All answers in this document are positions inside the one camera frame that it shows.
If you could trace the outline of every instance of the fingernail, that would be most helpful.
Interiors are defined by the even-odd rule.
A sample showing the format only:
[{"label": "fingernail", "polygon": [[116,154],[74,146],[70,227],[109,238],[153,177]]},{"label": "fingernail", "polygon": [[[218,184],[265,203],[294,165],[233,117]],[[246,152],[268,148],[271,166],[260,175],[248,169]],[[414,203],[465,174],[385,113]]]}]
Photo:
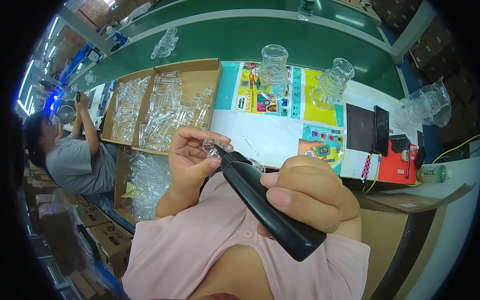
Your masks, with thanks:
[{"label": "fingernail", "polygon": [[210,162],[210,166],[214,169],[218,168],[222,161],[220,159],[215,159]]},{"label": "fingernail", "polygon": [[273,188],[267,191],[267,200],[279,210],[287,208],[291,198],[292,195],[285,189]]},{"label": "fingernail", "polygon": [[266,188],[273,188],[278,179],[278,172],[267,173],[260,177],[260,183]]}]

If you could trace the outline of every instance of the yellow cable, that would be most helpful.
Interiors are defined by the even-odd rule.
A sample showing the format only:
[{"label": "yellow cable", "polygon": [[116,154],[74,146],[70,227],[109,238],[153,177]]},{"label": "yellow cable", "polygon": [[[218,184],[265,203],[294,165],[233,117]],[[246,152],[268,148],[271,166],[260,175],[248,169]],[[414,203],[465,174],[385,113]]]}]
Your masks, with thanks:
[{"label": "yellow cable", "polygon": [[[473,140],[473,139],[478,138],[479,136],[480,136],[480,134],[477,134],[477,135],[475,135],[474,137],[469,138],[468,140],[464,141],[463,143],[461,143],[461,144],[458,145],[457,147],[452,148],[452,149],[450,149],[450,150],[447,150],[447,151],[443,152],[443,153],[440,154],[436,159],[433,160],[433,162],[432,162],[432,164],[430,165],[430,167],[433,166],[433,164],[434,164],[437,160],[439,160],[442,156],[444,156],[445,154],[447,154],[447,153],[449,153],[449,152],[451,152],[451,151],[454,151],[454,150],[460,148],[461,146],[465,145],[466,143],[470,142],[470,141]],[[420,185],[420,183],[417,183],[417,184],[407,184],[407,186],[417,186],[417,185]]]},{"label": "yellow cable", "polygon": [[378,179],[378,171],[380,171],[380,161],[382,160],[382,155],[379,154],[379,155],[378,155],[378,158],[379,158],[379,159],[378,159],[377,173],[375,174],[375,178],[373,179],[372,185],[368,188],[368,190],[367,190],[366,192],[364,192],[364,190],[365,190],[365,188],[366,188],[367,186],[364,186],[363,189],[361,190],[361,191],[362,191],[363,193],[365,193],[365,194],[368,193],[368,192],[370,192],[370,190],[372,189],[373,185],[377,182],[377,179]]}]

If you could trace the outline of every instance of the shirt button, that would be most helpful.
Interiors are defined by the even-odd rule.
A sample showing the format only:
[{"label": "shirt button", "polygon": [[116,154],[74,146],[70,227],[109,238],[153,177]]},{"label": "shirt button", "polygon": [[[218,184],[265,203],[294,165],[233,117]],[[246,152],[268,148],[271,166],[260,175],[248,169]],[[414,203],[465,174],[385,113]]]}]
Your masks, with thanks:
[{"label": "shirt button", "polygon": [[243,232],[243,236],[246,238],[251,238],[253,236],[253,231],[251,230],[246,230]]}]

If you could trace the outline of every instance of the gray t-shirt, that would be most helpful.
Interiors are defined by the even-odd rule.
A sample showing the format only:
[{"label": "gray t-shirt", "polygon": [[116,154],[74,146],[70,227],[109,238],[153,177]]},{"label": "gray t-shirt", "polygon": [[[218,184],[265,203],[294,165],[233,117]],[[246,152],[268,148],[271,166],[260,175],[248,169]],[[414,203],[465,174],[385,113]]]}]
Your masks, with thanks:
[{"label": "gray t-shirt", "polygon": [[54,181],[69,192],[96,194],[113,190],[117,170],[117,151],[113,145],[100,143],[90,155],[90,144],[70,134],[55,142],[45,163]]}]

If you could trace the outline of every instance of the pink shirt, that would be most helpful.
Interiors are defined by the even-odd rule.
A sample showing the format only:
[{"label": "pink shirt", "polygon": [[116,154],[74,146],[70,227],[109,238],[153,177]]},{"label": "pink shirt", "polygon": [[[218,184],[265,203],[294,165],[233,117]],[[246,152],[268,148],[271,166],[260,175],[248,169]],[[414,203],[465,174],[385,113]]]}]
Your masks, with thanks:
[{"label": "pink shirt", "polygon": [[362,297],[369,246],[329,234],[299,263],[276,241],[257,234],[257,224],[219,172],[196,206],[137,224],[123,288],[133,300],[187,299],[226,249],[248,245],[262,259],[275,300]]}]

